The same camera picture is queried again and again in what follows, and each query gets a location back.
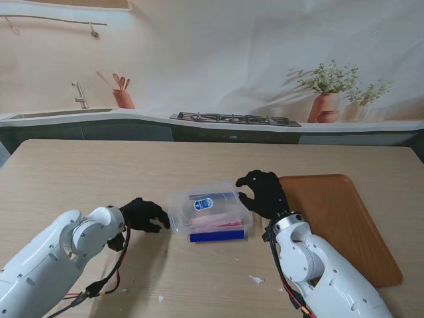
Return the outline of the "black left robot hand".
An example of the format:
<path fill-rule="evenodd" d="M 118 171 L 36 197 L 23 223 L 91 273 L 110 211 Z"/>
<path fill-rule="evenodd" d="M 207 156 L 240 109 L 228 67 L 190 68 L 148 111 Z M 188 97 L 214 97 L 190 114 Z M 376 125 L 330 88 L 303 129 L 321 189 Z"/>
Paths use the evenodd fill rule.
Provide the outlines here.
<path fill-rule="evenodd" d="M 162 228 L 170 229 L 168 214 L 152 201 L 138 197 L 120 208 L 130 228 L 146 233 L 160 233 Z"/>

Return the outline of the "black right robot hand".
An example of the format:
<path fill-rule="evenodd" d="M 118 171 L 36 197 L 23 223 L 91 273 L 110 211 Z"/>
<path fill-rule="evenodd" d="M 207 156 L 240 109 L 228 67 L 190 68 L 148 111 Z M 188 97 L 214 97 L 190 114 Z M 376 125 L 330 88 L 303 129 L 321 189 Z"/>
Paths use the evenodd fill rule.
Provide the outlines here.
<path fill-rule="evenodd" d="M 239 178 L 235 185 L 247 186 L 252 190 L 253 199 L 243 192 L 238 193 L 240 202 L 249 211 L 268 220 L 290 214 L 287 197 L 275 173 L 253 170 Z"/>

